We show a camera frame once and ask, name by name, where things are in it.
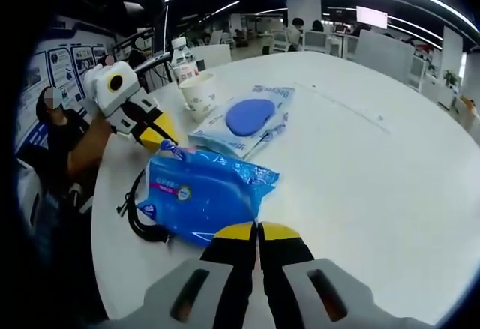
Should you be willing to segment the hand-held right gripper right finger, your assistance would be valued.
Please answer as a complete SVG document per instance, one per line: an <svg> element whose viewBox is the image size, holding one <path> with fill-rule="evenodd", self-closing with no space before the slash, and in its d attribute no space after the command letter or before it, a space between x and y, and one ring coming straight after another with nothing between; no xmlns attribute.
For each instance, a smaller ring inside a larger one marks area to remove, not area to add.
<svg viewBox="0 0 480 329"><path fill-rule="evenodd" d="M263 286L277 328L374 328L371 317L348 307L324 270L306 268L288 276L287 266L312 264L314 256L288 226L259 224Z"/></svg>

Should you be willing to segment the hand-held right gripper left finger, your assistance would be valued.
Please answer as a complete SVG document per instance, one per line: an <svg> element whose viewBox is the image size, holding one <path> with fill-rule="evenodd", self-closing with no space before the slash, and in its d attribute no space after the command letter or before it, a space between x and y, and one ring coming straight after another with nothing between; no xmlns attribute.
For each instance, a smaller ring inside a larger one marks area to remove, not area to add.
<svg viewBox="0 0 480 329"><path fill-rule="evenodd" d="M256 259L256 223L221 229L198 260L179 265L147 291L145 326L242 328Z"/></svg>

